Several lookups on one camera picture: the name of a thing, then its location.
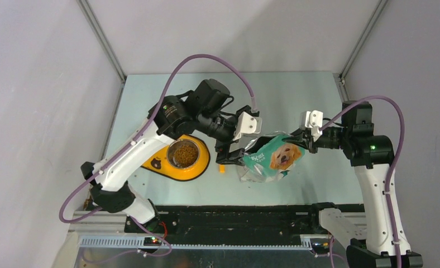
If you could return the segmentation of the green white pet food bag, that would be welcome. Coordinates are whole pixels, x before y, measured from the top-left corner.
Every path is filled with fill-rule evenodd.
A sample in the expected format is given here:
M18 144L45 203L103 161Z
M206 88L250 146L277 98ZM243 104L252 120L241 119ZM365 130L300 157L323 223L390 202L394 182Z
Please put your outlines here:
M241 159L244 165L237 167L239 180L270 183L287 176L305 155L304 148L284 141L289 137L276 131L249 141Z

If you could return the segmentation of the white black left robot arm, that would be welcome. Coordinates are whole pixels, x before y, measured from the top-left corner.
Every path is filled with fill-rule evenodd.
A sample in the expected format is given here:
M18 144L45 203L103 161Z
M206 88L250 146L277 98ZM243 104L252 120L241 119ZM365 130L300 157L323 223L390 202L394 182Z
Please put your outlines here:
M250 106L234 114L223 113L233 100L230 91L215 79L205 79L184 94L165 97L112 156L81 166L85 180L92 185L94 202L107 212L125 213L145 232L156 231L160 218L153 202L132 190L128 178L155 153L194 131L216 140L217 163L240 165L244 150L230 152L230 145L245 135L260 133L261 118Z

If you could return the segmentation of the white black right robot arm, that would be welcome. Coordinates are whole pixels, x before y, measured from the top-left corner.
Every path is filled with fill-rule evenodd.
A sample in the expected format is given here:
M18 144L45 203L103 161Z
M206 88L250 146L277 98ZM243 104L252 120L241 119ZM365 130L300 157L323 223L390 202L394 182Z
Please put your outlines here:
M313 154L341 150L354 169L366 228L360 229L332 203L314 204L308 218L311 231L327 231L345 248L349 267L423 266L422 256L406 238L397 204L394 175L400 149L394 149L387 136L374 133L369 100L345 101L328 121L320 111L303 112L288 142Z

